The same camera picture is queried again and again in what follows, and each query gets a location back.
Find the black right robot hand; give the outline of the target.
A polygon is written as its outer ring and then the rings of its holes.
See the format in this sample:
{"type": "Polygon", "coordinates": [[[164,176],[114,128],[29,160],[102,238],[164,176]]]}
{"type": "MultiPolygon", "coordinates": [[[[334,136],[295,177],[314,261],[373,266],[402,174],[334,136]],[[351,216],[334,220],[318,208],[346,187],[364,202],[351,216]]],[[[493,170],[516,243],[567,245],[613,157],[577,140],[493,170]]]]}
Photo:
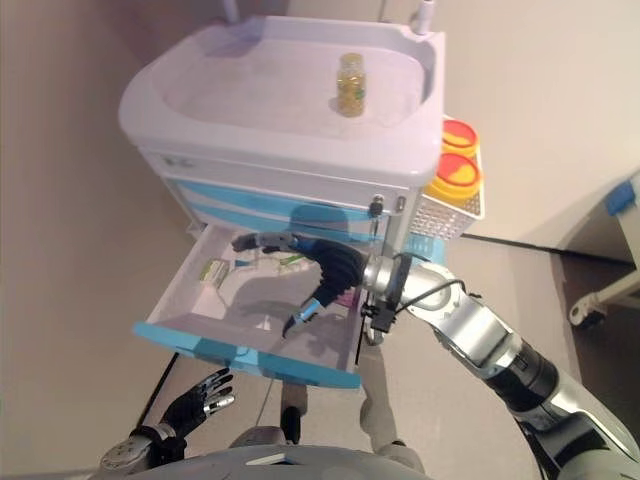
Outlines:
{"type": "Polygon", "coordinates": [[[282,330],[282,337],[298,330],[333,303],[347,290],[363,282],[368,256],[333,240],[314,238],[292,232],[259,232],[236,237],[231,242],[236,253],[259,249],[265,254],[291,252],[317,263],[321,278],[309,298],[293,313],[282,330]]]}

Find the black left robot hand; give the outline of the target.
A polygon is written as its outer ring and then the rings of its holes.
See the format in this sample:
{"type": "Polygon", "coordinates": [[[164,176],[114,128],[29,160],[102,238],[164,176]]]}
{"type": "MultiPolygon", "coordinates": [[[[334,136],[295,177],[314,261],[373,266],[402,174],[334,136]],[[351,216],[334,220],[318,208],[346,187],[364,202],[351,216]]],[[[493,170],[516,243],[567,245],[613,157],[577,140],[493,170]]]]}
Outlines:
{"type": "Polygon", "coordinates": [[[178,438],[188,436],[209,417],[234,403],[232,380],[229,368],[209,375],[176,398],[165,410],[160,424],[170,427],[178,438]]]}

